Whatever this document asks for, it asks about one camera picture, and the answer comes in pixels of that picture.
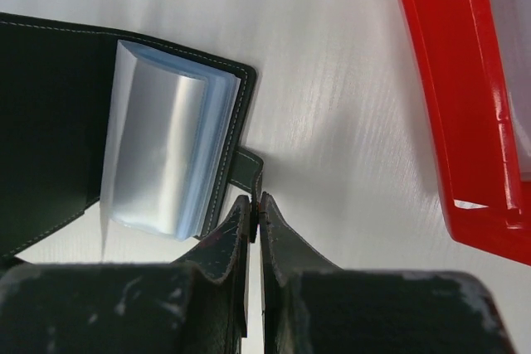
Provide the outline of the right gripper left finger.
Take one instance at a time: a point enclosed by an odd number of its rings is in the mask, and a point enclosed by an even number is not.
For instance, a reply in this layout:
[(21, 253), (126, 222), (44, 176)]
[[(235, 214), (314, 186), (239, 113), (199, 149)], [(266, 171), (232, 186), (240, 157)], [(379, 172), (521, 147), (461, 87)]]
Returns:
[(238, 353), (251, 204), (168, 264), (21, 264), (1, 276), (4, 353)]

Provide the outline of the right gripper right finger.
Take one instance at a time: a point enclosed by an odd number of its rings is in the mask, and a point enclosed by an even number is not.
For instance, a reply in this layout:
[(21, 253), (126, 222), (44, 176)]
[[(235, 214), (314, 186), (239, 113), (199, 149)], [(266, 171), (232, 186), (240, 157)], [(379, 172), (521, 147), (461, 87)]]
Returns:
[(490, 292), (454, 271), (342, 269), (263, 194), (264, 345), (268, 353), (511, 353)]

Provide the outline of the black leather card holder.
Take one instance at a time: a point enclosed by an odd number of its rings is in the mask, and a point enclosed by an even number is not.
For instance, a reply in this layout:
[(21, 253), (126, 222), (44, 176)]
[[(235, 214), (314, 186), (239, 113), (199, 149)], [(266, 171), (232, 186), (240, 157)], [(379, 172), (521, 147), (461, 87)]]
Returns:
[(256, 80), (152, 36), (2, 14), (2, 262), (93, 205), (102, 225), (209, 235)]

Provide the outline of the red plastic card tray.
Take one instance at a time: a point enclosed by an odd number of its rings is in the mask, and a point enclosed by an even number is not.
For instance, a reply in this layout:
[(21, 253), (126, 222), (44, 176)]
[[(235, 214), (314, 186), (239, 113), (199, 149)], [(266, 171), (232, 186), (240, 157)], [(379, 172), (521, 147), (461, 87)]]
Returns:
[(490, 0), (401, 0), (451, 237), (530, 261), (530, 185), (519, 170)]

